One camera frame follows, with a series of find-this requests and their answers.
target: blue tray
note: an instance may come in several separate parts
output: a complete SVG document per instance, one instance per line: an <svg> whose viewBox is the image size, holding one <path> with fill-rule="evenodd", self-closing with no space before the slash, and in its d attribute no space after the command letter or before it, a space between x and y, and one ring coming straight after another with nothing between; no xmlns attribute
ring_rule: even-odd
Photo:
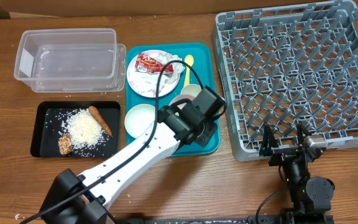
<svg viewBox="0 0 358 224"><path fill-rule="evenodd" d="M178 55L182 60L185 59L186 55L191 54L194 57L194 65L193 68L197 72L197 75L200 77L201 82L203 85L207 85L213 90L215 90L215 83L214 83L214 73L212 69L212 59L211 59L211 52L209 48L202 43L183 43L183 44L163 44L163 45L144 45L134 47L127 53L127 67L129 62L138 55L139 53L145 50L163 50L168 53ZM181 89L183 88L183 83L185 82L185 71L181 73L180 81L176 88L170 93L159 100L160 108L163 105L168 105L171 100L180 94ZM194 77L192 73L190 73L190 83L198 84L197 79ZM126 110L127 112L134 106L147 103L150 105L155 105L154 98L146 98L140 96L139 94L135 93L132 88L129 86L127 81L126 86ZM183 146L177 152L173 154L173 156L193 156L193 155L200 155L200 154L210 154L213 153L218 147L221 142L221 137L219 133L219 123L216 121L218 125L218 130L215 132L209 143L206 147L201 147L197 143L193 143L189 146ZM131 143L134 140L132 136L127 133L127 143Z"/></svg>

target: white plate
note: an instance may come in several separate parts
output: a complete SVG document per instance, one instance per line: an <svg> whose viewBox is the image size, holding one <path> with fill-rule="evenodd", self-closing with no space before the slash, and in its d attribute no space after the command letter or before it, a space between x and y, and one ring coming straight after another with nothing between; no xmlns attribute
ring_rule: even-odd
<svg viewBox="0 0 358 224"><path fill-rule="evenodd" d="M155 118L155 106L136 105L125 116L124 125L128 134L137 138L146 131Z"/></svg>
<svg viewBox="0 0 358 224"><path fill-rule="evenodd" d="M150 57L156 57L160 52L164 52L162 50L146 50L142 53L148 54ZM137 89L137 85L142 85L142 80L140 79L136 79L135 74L135 64L136 64L136 60L137 60L137 55L136 57L134 57L131 62L128 65L128 70L127 70L127 79L128 79L128 83L129 86L139 95L144 96L144 97L148 97L148 98L155 98L155 92L150 90L150 91L139 91ZM177 85L180 79L180 75L178 76L178 78L171 84L166 83L164 85L164 87L160 90L160 93L158 94L158 97L161 96L165 96L168 93L170 93Z"/></svg>

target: transparent plastic bin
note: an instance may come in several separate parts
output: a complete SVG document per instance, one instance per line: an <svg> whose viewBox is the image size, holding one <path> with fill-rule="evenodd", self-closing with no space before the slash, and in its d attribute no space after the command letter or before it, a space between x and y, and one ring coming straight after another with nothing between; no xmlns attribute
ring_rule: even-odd
<svg viewBox="0 0 358 224"><path fill-rule="evenodd" d="M14 77L37 93L121 91L125 59L114 29L28 30L17 50Z"/></svg>

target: spoon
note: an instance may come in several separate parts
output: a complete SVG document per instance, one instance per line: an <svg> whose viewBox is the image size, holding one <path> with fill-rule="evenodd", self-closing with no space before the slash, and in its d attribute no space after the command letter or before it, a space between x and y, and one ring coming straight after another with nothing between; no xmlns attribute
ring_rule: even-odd
<svg viewBox="0 0 358 224"><path fill-rule="evenodd" d="M192 55L187 55L185 57L185 62L190 65L193 66L194 64L194 58ZM185 84L183 85L183 87L187 86L190 84L190 69L188 67L186 67L186 76L185 76Z"/></svg>

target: gray dish rack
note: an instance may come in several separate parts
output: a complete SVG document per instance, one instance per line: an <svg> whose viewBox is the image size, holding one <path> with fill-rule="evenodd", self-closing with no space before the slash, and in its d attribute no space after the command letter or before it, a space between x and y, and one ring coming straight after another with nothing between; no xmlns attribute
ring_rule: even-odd
<svg viewBox="0 0 358 224"><path fill-rule="evenodd" d="M259 156L263 126L296 145L302 122L328 148L358 147L358 9L352 1L216 16L216 65L234 157Z"/></svg>

